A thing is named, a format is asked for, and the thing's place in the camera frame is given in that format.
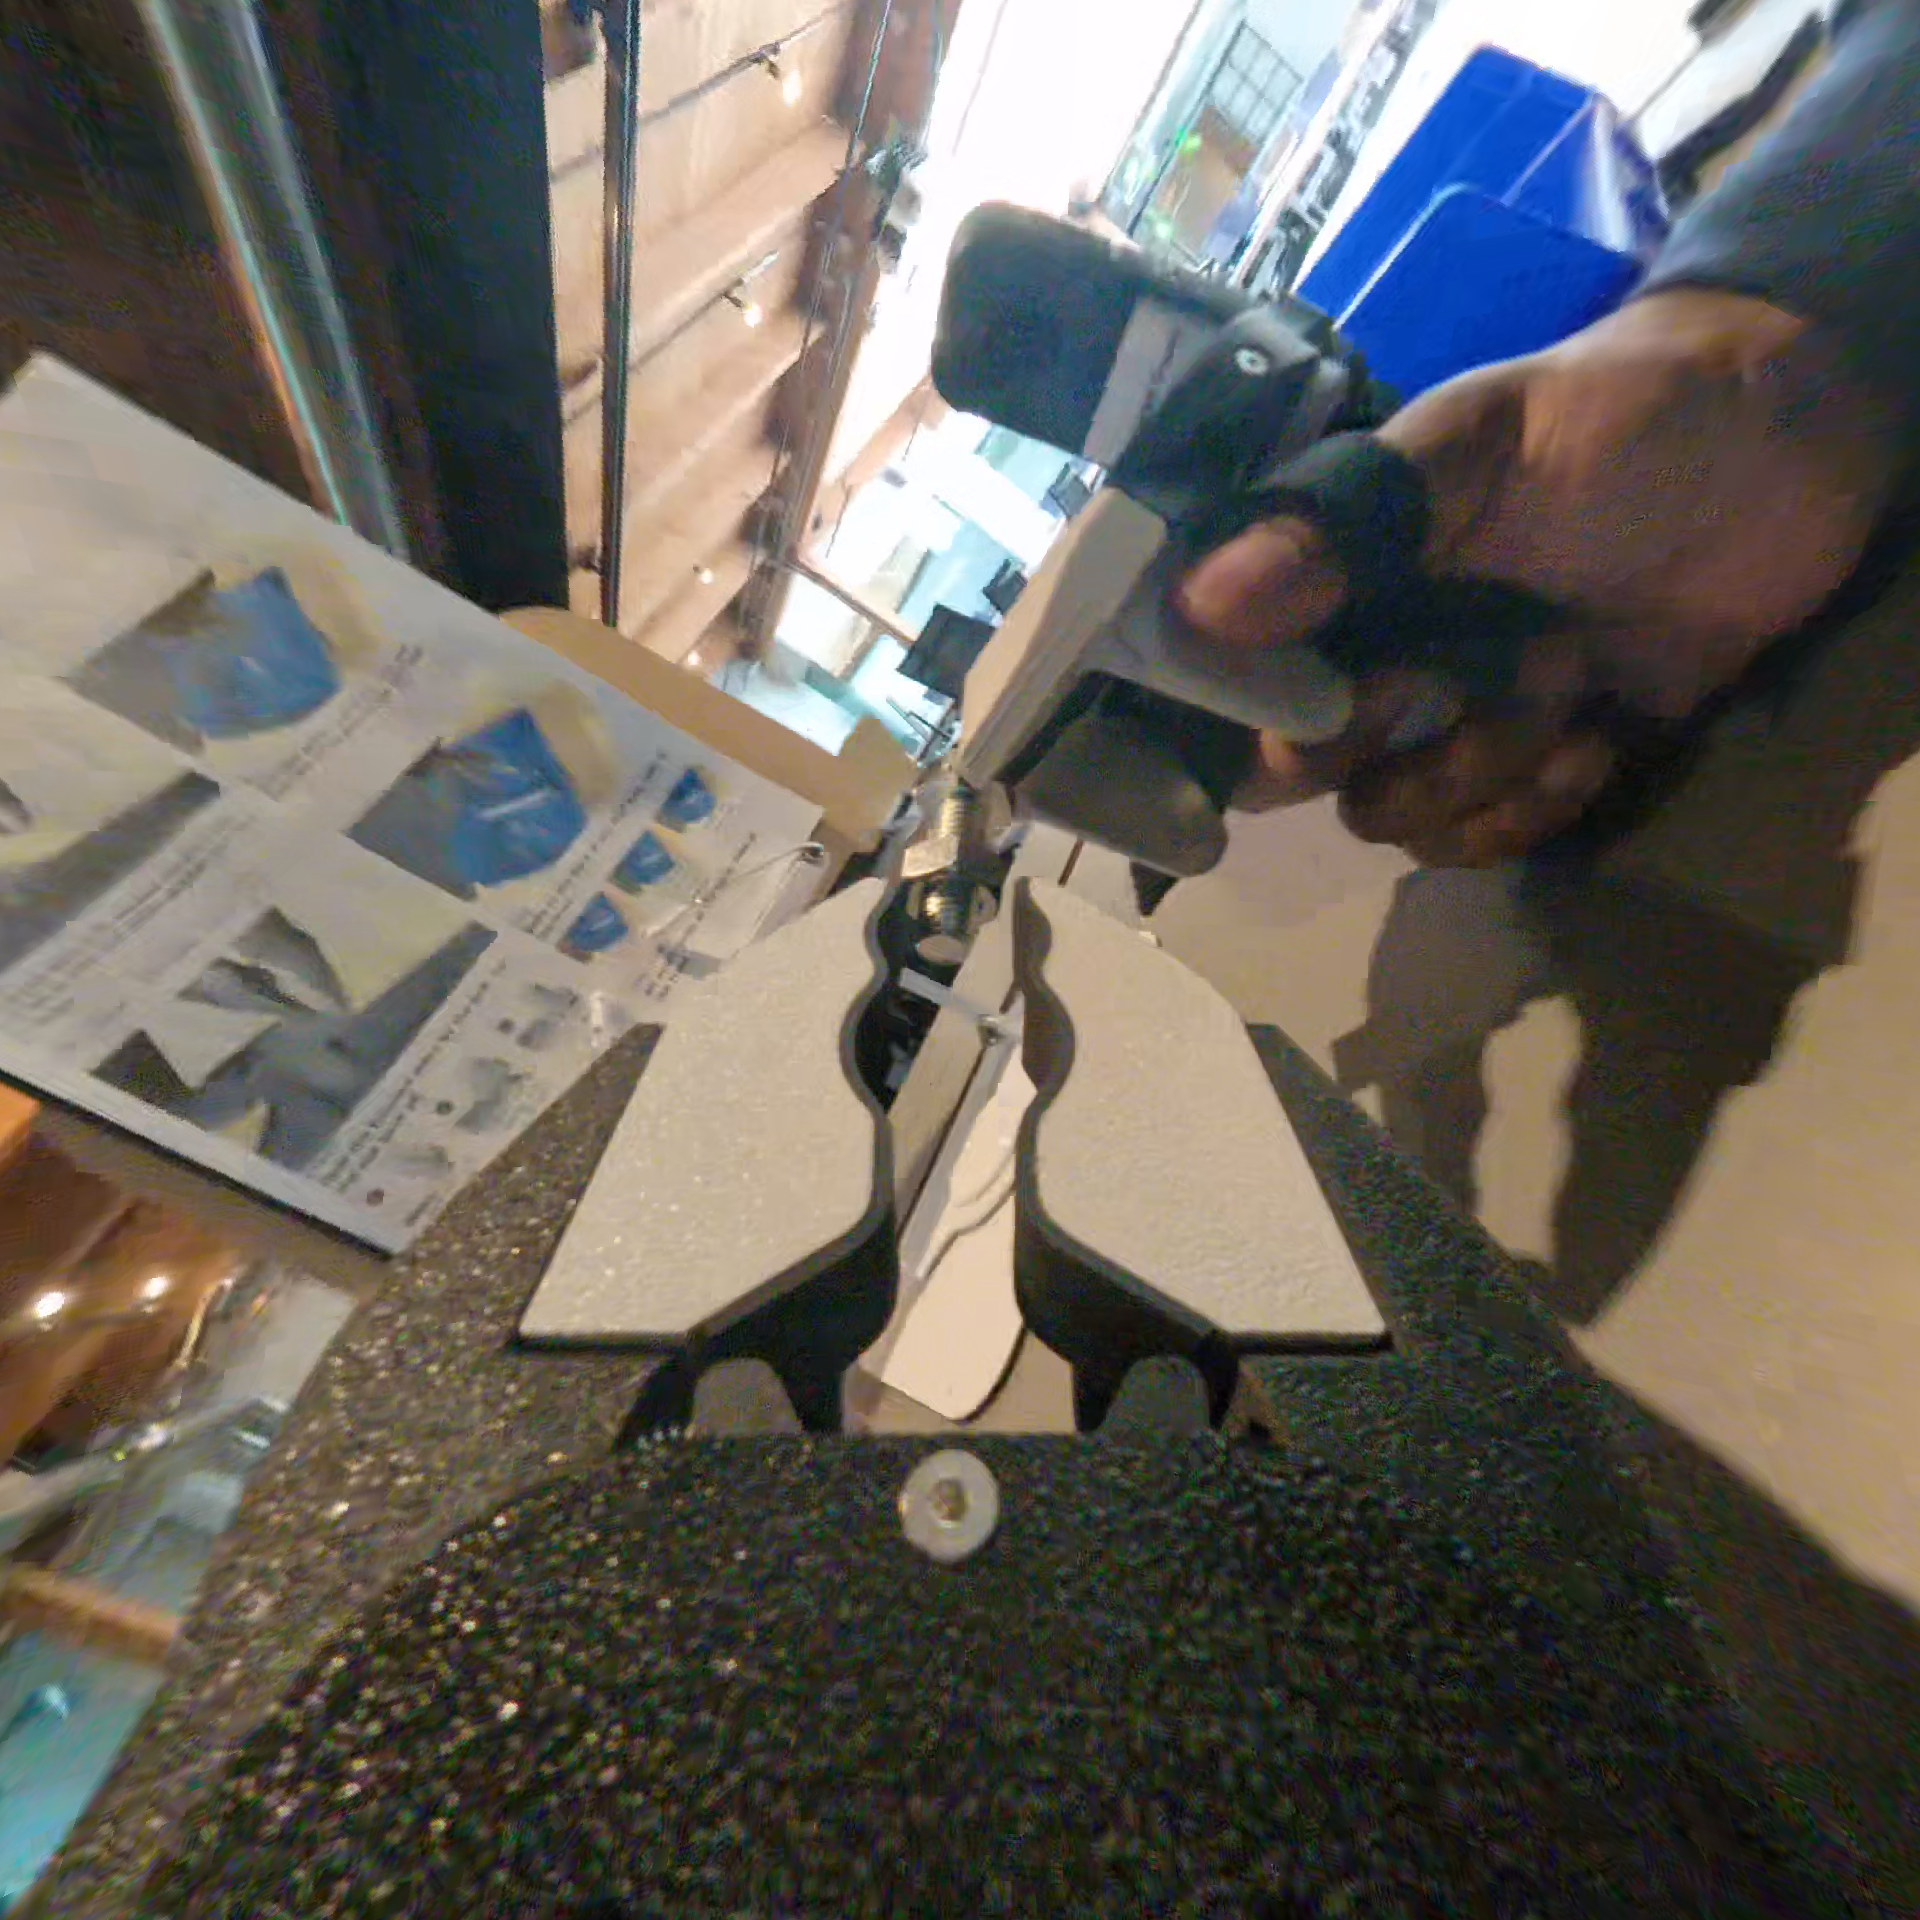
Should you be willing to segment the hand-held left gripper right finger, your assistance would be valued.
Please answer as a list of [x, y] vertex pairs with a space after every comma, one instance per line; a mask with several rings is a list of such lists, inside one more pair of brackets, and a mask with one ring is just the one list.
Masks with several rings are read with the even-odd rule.
[[1201, 973], [1052, 880], [1015, 889], [1015, 1179], [1024, 1327], [1070, 1376], [1077, 1432], [1170, 1360], [1202, 1420], [1242, 1361], [1388, 1350], [1388, 1320], [1248, 1025]]

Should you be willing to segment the person's right forearm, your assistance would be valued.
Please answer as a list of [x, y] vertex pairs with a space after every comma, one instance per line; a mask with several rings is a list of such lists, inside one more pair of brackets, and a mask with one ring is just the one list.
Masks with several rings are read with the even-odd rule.
[[1919, 6], [1847, 3], [1789, 117], [1675, 223], [1643, 292], [1692, 287], [1867, 334], [1916, 317]]

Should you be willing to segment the large blue plastic bin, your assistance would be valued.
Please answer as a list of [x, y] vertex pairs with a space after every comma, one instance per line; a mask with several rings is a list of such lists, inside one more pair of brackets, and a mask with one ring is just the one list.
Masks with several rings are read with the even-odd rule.
[[1603, 91], [1481, 45], [1298, 280], [1411, 402], [1614, 312], [1668, 200]]

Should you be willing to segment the metal stand pole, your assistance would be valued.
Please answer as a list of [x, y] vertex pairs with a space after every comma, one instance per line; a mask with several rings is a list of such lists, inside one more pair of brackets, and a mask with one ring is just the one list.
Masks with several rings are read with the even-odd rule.
[[979, 1004], [958, 992], [954, 984], [935, 979], [912, 968], [902, 968], [896, 973], [896, 985], [902, 996], [924, 1001], [937, 1013], [954, 1013], [964, 1025], [973, 1028], [983, 1045], [1009, 1043], [1023, 1035], [1024, 1016], [1018, 1007], [1009, 1012]]

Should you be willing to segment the metal hex bolt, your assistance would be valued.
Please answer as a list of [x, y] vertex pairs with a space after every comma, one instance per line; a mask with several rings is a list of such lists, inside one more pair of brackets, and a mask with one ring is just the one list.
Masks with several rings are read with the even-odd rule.
[[998, 917], [1023, 833], [1003, 783], [950, 779], [940, 790], [902, 862], [906, 941], [918, 964], [963, 966]]

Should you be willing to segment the white stand base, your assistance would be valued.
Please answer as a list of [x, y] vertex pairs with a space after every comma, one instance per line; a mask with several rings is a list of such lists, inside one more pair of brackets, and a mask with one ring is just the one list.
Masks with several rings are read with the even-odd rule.
[[1034, 1091], [1017, 1037], [983, 1050], [906, 1214], [895, 1314], [861, 1361], [869, 1377], [949, 1426], [997, 1397], [1023, 1344], [1017, 1155]]

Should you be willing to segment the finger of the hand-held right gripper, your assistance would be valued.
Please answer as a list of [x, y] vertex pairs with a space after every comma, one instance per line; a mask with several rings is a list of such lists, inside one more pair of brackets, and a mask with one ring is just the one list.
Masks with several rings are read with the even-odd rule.
[[1167, 522], [1107, 488], [1069, 522], [967, 673], [958, 781], [1075, 792], [1170, 685]]

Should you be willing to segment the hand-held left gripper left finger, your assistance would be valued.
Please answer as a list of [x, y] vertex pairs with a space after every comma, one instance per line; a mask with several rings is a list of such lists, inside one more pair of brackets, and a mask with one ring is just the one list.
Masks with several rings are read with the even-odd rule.
[[802, 1429], [900, 1301], [890, 1116], [859, 1058], [889, 977], [869, 875], [690, 990], [516, 1324], [534, 1352], [634, 1352], [695, 1386], [756, 1361]]

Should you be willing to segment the printed instruction sheet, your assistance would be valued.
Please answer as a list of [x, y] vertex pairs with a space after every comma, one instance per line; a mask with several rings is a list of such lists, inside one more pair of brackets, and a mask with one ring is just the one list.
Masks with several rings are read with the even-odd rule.
[[2, 1064], [406, 1249], [821, 807], [49, 353], [2, 404]]

